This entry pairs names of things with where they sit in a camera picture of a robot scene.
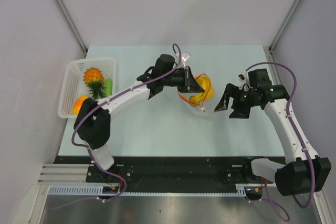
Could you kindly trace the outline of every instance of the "robotic arm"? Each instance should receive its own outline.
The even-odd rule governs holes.
[[[320,191],[331,170],[331,164],[327,157],[320,158],[318,153],[308,142],[295,117],[292,106],[287,113],[287,101],[289,95],[283,85],[272,85],[267,69],[246,71],[239,75],[242,82],[240,87],[229,83],[223,97],[215,108],[215,111],[228,109],[229,99],[233,98],[233,112],[229,118],[247,119],[250,109],[260,106],[270,118],[282,144],[285,153],[286,165],[272,162],[266,158],[257,158],[252,161],[252,172],[269,181],[275,182],[279,192],[284,196],[309,193],[311,188],[310,166],[306,157],[306,151],[312,159],[315,173],[315,191]],[[289,121],[291,117],[305,148]]]
[[[107,170],[114,164],[107,141],[110,138],[111,120],[120,112],[135,103],[151,99],[160,93],[165,86],[177,87],[180,93],[204,92],[203,88],[194,79],[190,67],[185,65],[189,57],[189,53],[183,54],[180,65],[171,74],[159,79],[160,76],[171,71],[174,64],[177,64],[173,56],[160,55],[156,60],[155,66],[147,69],[129,88],[98,101],[94,101],[91,98],[84,101],[76,118],[74,128],[90,111],[105,103],[83,122],[77,132],[79,137],[90,147],[93,158],[103,169]]]

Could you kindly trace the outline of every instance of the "cucumber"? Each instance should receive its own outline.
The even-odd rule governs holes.
[[[110,95],[112,95],[112,87],[113,87],[112,80],[110,78],[107,78],[104,82],[105,97],[109,97]]]

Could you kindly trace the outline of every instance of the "pineapple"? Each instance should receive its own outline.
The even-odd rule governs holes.
[[[92,98],[97,100],[98,97],[105,97],[102,91],[104,87],[104,77],[98,68],[90,68],[84,73],[84,81],[91,91]]]

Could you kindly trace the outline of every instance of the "white basket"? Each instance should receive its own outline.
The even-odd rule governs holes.
[[[61,96],[58,103],[58,115],[61,118],[76,118],[72,113],[77,99],[82,95],[90,95],[90,90],[86,86],[83,77],[89,68],[99,68],[104,79],[111,78],[112,94],[115,90],[116,61],[113,58],[96,58],[75,60],[68,64],[63,79]]]

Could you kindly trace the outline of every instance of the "light blue tabletop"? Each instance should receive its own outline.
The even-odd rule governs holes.
[[[108,141],[115,156],[283,156],[278,136],[261,108],[252,108],[246,120],[229,119],[232,110],[213,112],[225,86],[239,85],[238,74],[266,61],[261,45],[181,46],[191,58],[194,75],[206,73],[215,87],[205,103],[207,112],[185,104],[176,88],[166,87],[150,100],[121,113],[112,122]],[[117,63],[116,91],[131,85],[160,54],[173,54],[171,46],[90,47],[87,58],[113,57]],[[87,156],[85,148],[71,144],[75,120],[69,119],[60,156]]]

